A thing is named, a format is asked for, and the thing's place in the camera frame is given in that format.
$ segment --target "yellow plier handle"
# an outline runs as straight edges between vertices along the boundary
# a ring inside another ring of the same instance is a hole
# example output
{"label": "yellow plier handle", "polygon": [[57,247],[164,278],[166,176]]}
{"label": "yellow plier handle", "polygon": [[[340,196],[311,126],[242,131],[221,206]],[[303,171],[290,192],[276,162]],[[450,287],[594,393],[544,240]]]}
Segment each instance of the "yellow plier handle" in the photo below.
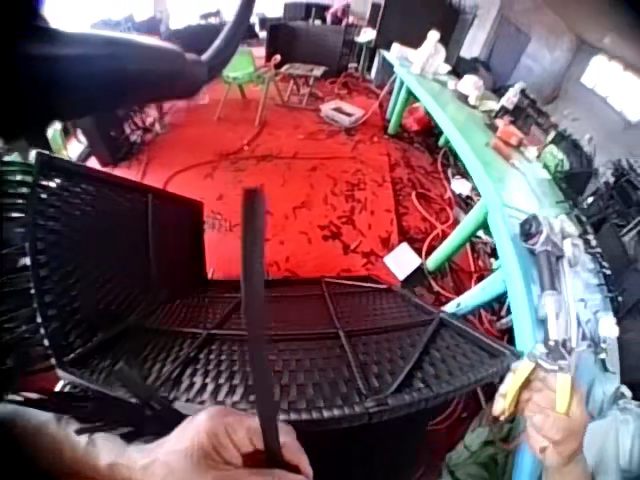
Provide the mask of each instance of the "yellow plier handle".
{"label": "yellow plier handle", "polygon": [[[504,416],[510,417],[515,413],[518,398],[527,379],[536,367],[542,367],[534,358],[527,357],[520,361],[518,368],[513,372],[513,378],[507,389],[504,399]],[[571,407],[572,378],[568,372],[556,372],[556,412],[562,415],[569,413]]]}

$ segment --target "hand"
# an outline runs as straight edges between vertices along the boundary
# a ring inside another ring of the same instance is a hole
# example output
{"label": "hand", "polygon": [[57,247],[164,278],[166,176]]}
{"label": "hand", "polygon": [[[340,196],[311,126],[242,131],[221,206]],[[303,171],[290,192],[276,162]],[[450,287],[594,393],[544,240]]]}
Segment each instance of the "hand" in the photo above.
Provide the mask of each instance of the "hand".
{"label": "hand", "polygon": [[304,480],[313,472],[289,425],[279,424],[285,460],[302,475],[280,470],[249,469],[264,450],[255,415],[213,407],[188,418],[167,437],[141,446],[133,455],[135,478],[154,480]]}
{"label": "hand", "polygon": [[[500,417],[504,394],[513,377],[510,373],[498,390],[493,413]],[[581,457],[589,424],[582,392],[575,387],[567,415],[556,413],[556,376],[536,368],[520,392],[516,411],[526,422],[525,438],[531,450],[547,468],[568,466]]]}

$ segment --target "black wicker chair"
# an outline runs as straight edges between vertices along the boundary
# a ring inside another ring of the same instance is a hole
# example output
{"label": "black wicker chair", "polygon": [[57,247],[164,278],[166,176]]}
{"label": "black wicker chair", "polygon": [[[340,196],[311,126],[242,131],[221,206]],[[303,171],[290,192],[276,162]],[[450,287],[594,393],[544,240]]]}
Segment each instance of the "black wicker chair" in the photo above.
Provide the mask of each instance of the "black wicker chair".
{"label": "black wicker chair", "polygon": [[[206,277],[200,202],[42,154],[28,209],[37,308],[64,379],[129,399],[124,362],[183,411],[254,407],[239,282]],[[266,290],[280,419],[318,479],[412,478],[435,409],[515,358],[368,279]]]}

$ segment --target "window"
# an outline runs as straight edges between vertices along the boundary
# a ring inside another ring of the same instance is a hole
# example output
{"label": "window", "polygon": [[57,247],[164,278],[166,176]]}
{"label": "window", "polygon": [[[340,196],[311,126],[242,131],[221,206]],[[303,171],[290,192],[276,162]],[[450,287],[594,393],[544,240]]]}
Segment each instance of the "window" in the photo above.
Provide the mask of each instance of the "window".
{"label": "window", "polygon": [[580,81],[629,121],[640,122],[640,77],[622,63],[606,55],[596,55]]}

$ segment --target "green plastic chair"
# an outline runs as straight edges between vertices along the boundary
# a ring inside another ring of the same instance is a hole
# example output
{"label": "green plastic chair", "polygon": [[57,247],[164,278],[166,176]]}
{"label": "green plastic chair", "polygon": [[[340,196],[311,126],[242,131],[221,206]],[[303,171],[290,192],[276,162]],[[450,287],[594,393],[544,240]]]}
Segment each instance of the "green plastic chair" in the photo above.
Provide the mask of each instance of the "green plastic chair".
{"label": "green plastic chair", "polygon": [[280,91],[277,82],[274,81],[275,64],[279,59],[274,60],[264,67],[258,68],[256,66],[256,59],[250,49],[238,49],[229,64],[222,71],[222,81],[227,85],[227,89],[225,90],[224,95],[220,100],[220,104],[218,105],[218,110],[216,111],[214,118],[216,121],[220,118],[222,106],[234,85],[238,87],[238,90],[240,90],[240,96],[245,100],[247,98],[247,94],[244,91],[245,85],[253,84],[262,86],[262,98],[260,99],[260,106],[258,107],[258,114],[256,116],[256,127],[259,126],[263,120],[264,107],[267,103],[271,84],[274,85],[280,102],[284,103],[282,92]]}

